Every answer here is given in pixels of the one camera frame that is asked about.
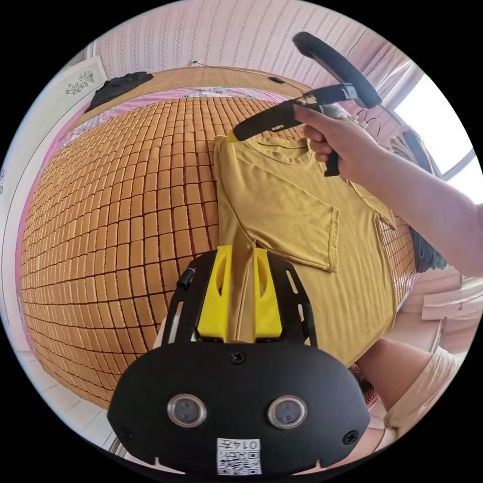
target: qr code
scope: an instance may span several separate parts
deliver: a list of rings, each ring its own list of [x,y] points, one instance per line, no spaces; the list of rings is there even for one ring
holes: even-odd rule
[[[222,439],[217,443],[218,474],[262,474],[259,439]]]

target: curtain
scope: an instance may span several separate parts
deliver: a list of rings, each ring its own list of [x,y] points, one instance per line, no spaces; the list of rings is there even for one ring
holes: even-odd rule
[[[385,101],[397,92],[402,99],[423,76],[423,72],[397,47],[367,29],[346,54]]]

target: sunlight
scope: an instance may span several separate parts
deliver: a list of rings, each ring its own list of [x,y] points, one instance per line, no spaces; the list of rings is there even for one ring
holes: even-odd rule
[[[471,150],[471,141],[461,121],[427,75],[394,111],[421,136],[441,173],[451,169]]]
[[[474,203],[483,203],[483,173],[476,156],[448,184],[471,198]]]

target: yellow t-shirt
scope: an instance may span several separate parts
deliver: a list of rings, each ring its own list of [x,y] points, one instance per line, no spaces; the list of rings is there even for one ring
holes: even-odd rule
[[[230,338],[253,341],[252,252],[290,260],[310,299],[318,346],[347,366],[392,327],[396,298],[368,191],[324,176],[307,140],[214,140],[220,245],[232,245]]]

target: bamboo mat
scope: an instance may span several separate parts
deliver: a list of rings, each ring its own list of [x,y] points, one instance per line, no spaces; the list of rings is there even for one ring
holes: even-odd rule
[[[152,347],[179,274],[218,245],[209,141],[270,105],[151,104],[91,129],[47,165],[24,231],[22,299],[39,361],[61,384],[108,407],[122,372]],[[397,223],[383,238],[400,300],[416,271],[408,227]]]
[[[135,89],[102,104],[79,117],[69,128],[80,126],[87,120],[101,114],[119,104],[135,99],[143,94],[167,91],[168,89],[181,89],[185,87],[241,87],[245,89],[260,89],[287,97],[298,97],[301,91],[310,91],[312,88],[286,77],[278,76],[285,84],[278,84],[268,79],[272,76],[267,72],[246,69],[231,69],[227,67],[182,67],[179,69],[163,70],[153,74],[153,78]]]

